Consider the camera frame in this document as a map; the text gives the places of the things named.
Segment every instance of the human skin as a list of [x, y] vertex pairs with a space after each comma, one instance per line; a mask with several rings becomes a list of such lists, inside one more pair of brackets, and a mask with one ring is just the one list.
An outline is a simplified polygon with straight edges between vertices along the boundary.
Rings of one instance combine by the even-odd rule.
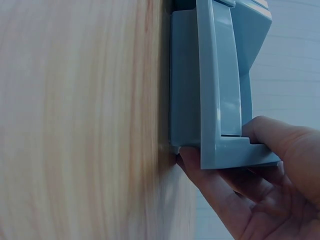
[[259, 116], [243, 127], [279, 166], [200, 170], [200, 151], [182, 147], [178, 165], [236, 240], [320, 240], [320, 131]]

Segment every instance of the wooden panel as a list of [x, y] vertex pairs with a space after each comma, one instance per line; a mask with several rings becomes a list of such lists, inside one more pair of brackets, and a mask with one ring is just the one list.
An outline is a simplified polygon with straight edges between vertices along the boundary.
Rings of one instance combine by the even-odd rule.
[[192, 239], [170, 3], [0, 0], [0, 239]]

